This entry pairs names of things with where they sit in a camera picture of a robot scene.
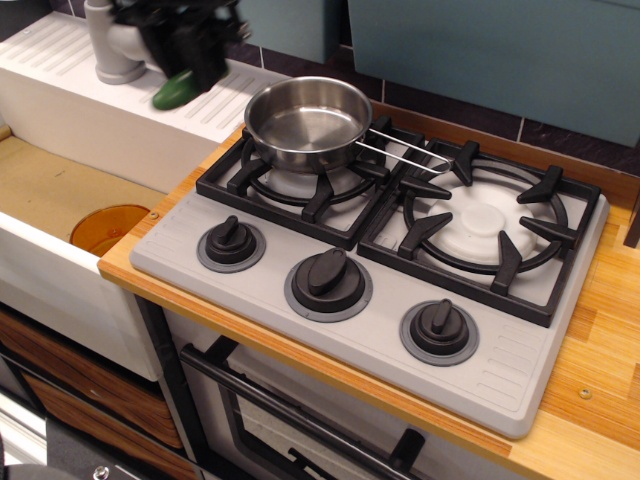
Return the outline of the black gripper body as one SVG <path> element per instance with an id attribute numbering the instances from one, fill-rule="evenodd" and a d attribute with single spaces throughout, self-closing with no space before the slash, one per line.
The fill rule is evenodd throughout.
<path id="1" fill-rule="evenodd" d="M 135 27 L 143 39 L 168 40 L 177 31 L 204 31 L 214 39 L 238 43 L 250 37 L 238 6 L 239 1 L 113 1 L 112 13 L 118 24 Z"/>

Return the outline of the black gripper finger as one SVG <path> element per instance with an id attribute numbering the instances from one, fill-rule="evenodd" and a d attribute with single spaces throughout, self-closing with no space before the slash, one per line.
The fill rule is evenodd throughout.
<path id="1" fill-rule="evenodd" d="M 154 63 L 166 78 L 193 70 L 186 56 L 192 33 L 190 28 L 161 24 L 142 26 L 139 31 Z"/>
<path id="2" fill-rule="evenodd" d="M 188 37 L 189 70 L 199 91 L 204 93 L 229 72 L 226 39 L 220 31 L 202 29 L 189 29 Z"/>

